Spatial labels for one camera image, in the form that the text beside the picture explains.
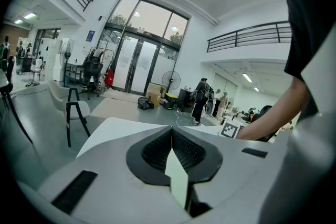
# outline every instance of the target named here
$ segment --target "fluorescent light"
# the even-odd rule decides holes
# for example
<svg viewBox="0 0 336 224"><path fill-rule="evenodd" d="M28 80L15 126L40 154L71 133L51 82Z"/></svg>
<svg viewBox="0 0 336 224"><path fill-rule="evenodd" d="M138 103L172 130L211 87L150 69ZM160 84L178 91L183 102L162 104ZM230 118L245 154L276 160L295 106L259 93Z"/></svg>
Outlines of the fluorescent light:
<svg viewBox="0 0 336 224"><path fill-rule="evenodd" d="M32 17L35 17L36 15L34 13L30 13L27 16L25 16L25 19L30 19Z"/></svg>
<svg viewBox="0 0 336 224"><path fill-rule="evenodd" d="M247 74L243 73L243 76L245 77L245 79L248 80L248 82L252 82L252 80L250 79L250 77Z"/></svg>

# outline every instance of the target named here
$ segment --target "black slot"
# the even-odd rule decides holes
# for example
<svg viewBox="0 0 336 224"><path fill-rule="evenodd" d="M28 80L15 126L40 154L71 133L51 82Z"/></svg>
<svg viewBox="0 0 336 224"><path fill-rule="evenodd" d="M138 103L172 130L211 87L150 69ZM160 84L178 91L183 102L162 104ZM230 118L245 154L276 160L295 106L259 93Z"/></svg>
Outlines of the black slot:
<svg viewBox="0 0 336 224"><path fill-rule="evenodd" d="M66 188L63 190L52 205L64 213L70 214L75 208L84 193L88 190L96 173L83 170Z"/></svg>
<svg viewBox="0 0 336 224"><path fill-rule="evenodd" d="M247 154L250 154L250 155L253 155L253 156L257 156L257 157L260 157L260 158L265 158L266 155L267 155L267 152L265 152L265 151L254 150L253 148L249 148L249 147L246 147L241 152L244 152L244 153L247 153Z"/></svg>

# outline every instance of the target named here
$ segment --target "glass door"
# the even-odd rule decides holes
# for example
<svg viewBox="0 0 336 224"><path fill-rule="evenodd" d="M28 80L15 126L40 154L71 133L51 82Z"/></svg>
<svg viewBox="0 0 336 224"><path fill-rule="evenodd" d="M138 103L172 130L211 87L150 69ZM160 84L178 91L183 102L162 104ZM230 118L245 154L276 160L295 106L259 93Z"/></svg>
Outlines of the glass door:
<svg viewBox="0 0 336 224"><path fill-rule="evenodd" d="M117 52L113 88L144 95L153 74L160 43L126 33Z"/></svg>

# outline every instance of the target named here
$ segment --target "black bag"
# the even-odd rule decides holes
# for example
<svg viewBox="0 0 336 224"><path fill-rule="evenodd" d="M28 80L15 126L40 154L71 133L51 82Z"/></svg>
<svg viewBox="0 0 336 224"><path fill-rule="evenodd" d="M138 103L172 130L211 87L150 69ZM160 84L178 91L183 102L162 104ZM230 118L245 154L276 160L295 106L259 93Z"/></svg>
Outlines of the black bag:
<svg viewBox="0 0 336 224"><path fill-rule="evenodd" d="M140 97L138 99L138 107L142 110L153 109L154 104L146 97Z"/></svg>

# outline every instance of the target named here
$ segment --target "gray floor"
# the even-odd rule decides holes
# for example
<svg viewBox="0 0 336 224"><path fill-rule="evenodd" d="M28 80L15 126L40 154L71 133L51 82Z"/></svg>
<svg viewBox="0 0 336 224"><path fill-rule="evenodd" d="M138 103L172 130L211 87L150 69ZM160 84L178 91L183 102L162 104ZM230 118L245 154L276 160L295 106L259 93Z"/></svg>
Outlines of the gray floor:
<svg viewBox="0 0 336 224"><path fill-rule="evenodd" d="M76 158L88 137L79 120L71 121L72 147L69 148L63 114L55 109L46 85L34 88L18 92L18 96L13 99L21 122L34 144L31 145L27 140L13 114L4 113L2 102L0 102L0 111L3 115L0 141L14 177L36 190L49 175ZM86 95L81 95L81 100L86 100ZM86 101L93 111L100 102L104 101L104 97L93 95ZM90 133L104 120L94 116L88 117ZM176 125L176 120L174 111L165 110L162 107L142 111L139 116L140 122L163 125ZM206 120L202 123L211 125ZM178 124L192 126L190 113L180 115Z"/></svg>

